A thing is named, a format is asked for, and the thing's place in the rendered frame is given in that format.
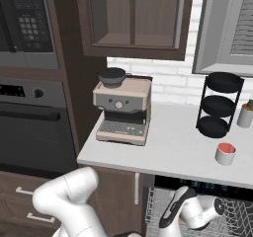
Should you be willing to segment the brown base cupboard door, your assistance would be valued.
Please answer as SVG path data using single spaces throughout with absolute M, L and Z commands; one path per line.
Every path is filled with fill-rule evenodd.
M 134 173 L 95 167 L 98 189 L 91 195 L 92 205 L 109 236 L 135 231 L 142 233 L 142 175 L 139 174 L 139 202 L 134 205 Z

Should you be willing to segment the black dishwasher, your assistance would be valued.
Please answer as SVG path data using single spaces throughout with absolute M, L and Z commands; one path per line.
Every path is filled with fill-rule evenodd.
M 188 186 L 193 188 L 199 195 L 217 196 L 219 198 L 229 198 L 253 202 L 253 190 L 250 189 L 237 188 L 213 183 L 205 183 L 193 180 L 185 180 L 179 178 L 155 176 L 154 178 L 152 178 L 151 182 L 148 183 L 145 187 L 145 191 L 147 194 L 146 205 L 150 188 L 171 190 L 175 192 L 182 186 Z

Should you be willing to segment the white cup with red inside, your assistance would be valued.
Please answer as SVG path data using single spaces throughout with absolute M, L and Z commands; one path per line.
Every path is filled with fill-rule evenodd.
M 232 163 L 234 159 L 236 149 L 235 147 L 227 142 L 221 142 L 215 151 L 214 159 L 217 163 L 228 166 Z

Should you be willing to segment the beige espresso coffee machine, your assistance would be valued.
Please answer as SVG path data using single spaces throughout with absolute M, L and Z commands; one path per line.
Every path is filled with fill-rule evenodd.
M 152 78 L 126 74 L 119 67 L 99 72 L 93 105 L 104 111 L 96 138 L 144 146 L 151 116 Z

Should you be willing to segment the black built-in oven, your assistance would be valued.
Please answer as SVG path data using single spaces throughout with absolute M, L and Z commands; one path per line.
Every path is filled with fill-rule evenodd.
M 43 90 L 41 98 L 35 89 Z M 47 115 L 47 121 L 0 117 L 0 165 L 65 174 L 77 168 L 63 86 L 60 82 L 0 77 L 0 111 Z

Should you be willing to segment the white pot with tools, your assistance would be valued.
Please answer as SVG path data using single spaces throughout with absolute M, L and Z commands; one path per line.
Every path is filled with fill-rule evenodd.
M 237 125 L 242 128 L 248 128 L 253 121 L 253 99 L 243 104 L 237 119 Z

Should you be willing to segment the grey window with blinds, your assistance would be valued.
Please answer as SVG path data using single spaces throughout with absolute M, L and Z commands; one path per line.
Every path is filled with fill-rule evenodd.
M 253 78 L 253 0 L 203 0 L 194 74 Z

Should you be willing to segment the black and silver microwave oven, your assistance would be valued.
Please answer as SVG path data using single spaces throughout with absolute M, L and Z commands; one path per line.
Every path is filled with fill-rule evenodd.
M 0 0 L 0 65 L 58 68 L 47 0 Z

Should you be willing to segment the brown wooden drawer front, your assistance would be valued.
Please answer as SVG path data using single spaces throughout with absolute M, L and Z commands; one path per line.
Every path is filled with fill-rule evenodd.
M 31 198 L 18 198 L 10 196 L 1 196 L 1 198 L 4 201 L 4 204 L 7 206 L 11 214 L 11 218 L 17 222 L 25 223 L 31 226 L 43 226 L 51 229 L 57 229 L 60 226 L 60 222 L 56 218 L 52 224 L 27 218 L 28 212 L 31 212 L 35 216 L 51 218 L 51 216 L 47 214 L 38 212 L 34 208 Z
M 31 196 L 16 193 L 17 187 L 22 187 L 25 191 L 33 192 L 36 188 L 46 183 L 47 179 L 14 174 L 9 172 L 0 172 L 0 188 L 5 195 L 19 198 L 28 198 Z

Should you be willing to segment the brown wall cupboard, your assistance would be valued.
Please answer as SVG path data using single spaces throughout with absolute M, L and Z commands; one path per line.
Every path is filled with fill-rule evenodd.
M 179 0 L 77 0 L 83 50 L 90 56 L 183 61 L 193 0 L 185 0 L 179 48 Z

